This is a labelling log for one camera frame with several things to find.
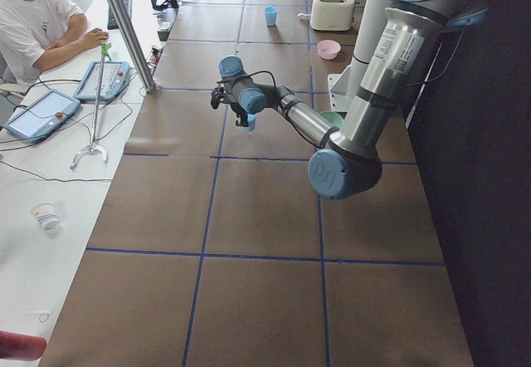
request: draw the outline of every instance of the metal pole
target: metal pole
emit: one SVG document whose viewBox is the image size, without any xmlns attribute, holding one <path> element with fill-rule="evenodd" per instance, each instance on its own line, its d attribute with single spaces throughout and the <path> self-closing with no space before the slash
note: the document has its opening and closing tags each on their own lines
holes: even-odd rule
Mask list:
<svg viewBox="0 0 531 367">
<path fill-rule="evenodd" d="M 127 11 L 125 10 L 124 4 L 122 3 L 122 0 L 107 0 L 107 2 L 114 12 L 120 33 L 124 37 L 125 45 L 127 46 L 127 50 L 133 59 L 134 66 L 136 67 L 136 71 L 138 72 L 140 79 L 144 84 L 144 88 L 147 93 L 150 93 L 155 89 L 156 84 L 153 80 L 153 76 L 151 75 L 151 70 L 148 67 L 148 63 L 144 58 L 142 48 L 139 44 L 139 39 L 134 33 L 133 24 L 131 23 L 131 19 L 129 18 Z"/>
<path fill-rule="evenodd" d="M 98 110 L 100 109 L 100 98 L 101 98 L 101 83 L 103 82 L 103 70 L 105 66 L 105 54 L 103 50 L 101 51 L 101 60 L 100 60 L 100 72 L 98 73 L 98 88 L 96 89 L 96 100 L 94 102 L 94 115 L 92 117 L 92 133 L 90 135 L 90 147 L 94 145 L 96 141 L 96 126 L 98 123 Z"/>
</svg>

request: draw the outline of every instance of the white toaster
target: white toaster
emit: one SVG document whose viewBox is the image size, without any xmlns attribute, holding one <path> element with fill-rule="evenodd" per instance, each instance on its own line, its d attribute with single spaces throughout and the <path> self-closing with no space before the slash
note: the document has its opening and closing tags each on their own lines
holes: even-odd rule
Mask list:
<svg viewBox="0 0 531 367">
<path fill-rule="evenodd" d="M 348 31 L 354 7 L 354 0 L 314 0 L 309 24 L 317 31 Z"/>
</svg>

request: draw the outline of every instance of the paper cup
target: paper cup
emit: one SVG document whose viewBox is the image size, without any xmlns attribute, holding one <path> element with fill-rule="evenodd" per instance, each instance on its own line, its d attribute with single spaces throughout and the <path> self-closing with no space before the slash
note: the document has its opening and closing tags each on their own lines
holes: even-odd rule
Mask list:
<svg viewBox="0 0 531 367">
<path fill-rule="evenodd" d="M 343 124 L 343 117 L 338 112 L 323 111 L 323 112 L 320 112 L 319 115 L 325 118 L 332 125 L 335 125 L 341 129 L 341 125 Z"/>
<path fill-rule="evenodd" d="M 268 27 L 274 27 L 276 25 L 276 7 L 268 6 L 264 9 L 265 24 Z"/>
<path fill-rule="evenodd" d="M 30 212 L 45 230 L 50 230 L 59 223 L 56 211 L 50 203 L 39 203 Z"/>
</svg>

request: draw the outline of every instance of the tablet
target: tablet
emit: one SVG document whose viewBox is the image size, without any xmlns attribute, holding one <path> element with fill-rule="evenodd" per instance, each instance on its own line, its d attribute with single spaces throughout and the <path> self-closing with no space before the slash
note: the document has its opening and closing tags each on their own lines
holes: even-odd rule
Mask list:
<svg viewBox="0 0 531 367">
<path fill-rule="evenodd" d="M 4 126 L 13 136 L 27 143 L 48 137 L 80 108 L 80 101 L 60 91 L 48 91 Z"/>
<path fill-rule="evenodd" d="M 74 97 L 81 101 L 96 100 L 98 77 L 100 75 L 99 61 L 92 61 L 88 70 L 77 86 Z M 129 79 L 129 64 L 126 61 L 106 61 L 103 65 L 100 100 L 111 102 L 124 89 Z"/>
</svg>

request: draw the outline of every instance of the touchscreen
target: touchscreen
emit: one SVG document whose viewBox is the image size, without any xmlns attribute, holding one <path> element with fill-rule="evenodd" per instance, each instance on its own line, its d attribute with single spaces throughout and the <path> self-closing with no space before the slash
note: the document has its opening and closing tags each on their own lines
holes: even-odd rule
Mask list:
<svg viewBox="0 0 531 367">
<path fill-rule="evenodd" d="M 118 75 L 120 64 L 105 63 L 103 65 L 103 79 L 101 82 L 101 95 L 106 95 L 110 91 L 110 87 L 114 84 L 114 80 Z M 87 76 L 83 88 L 79 92 L 80 96 L 94 96 L 98 91 L 98 76 L 100 75 L 100 63 L 94 64 L 90 74 Z"/>
<path fill-rule="evenodd" d="M 70 104 L 72 104 L 72 100 L 57 93 L 50 93 L 33 105 L 31 109 L 22 112 L 9 126 L 27 138 L 32 137 L 41 127 L 49 125 L 50 118 L 56 112 L 63 111 Z"/>
</svg>

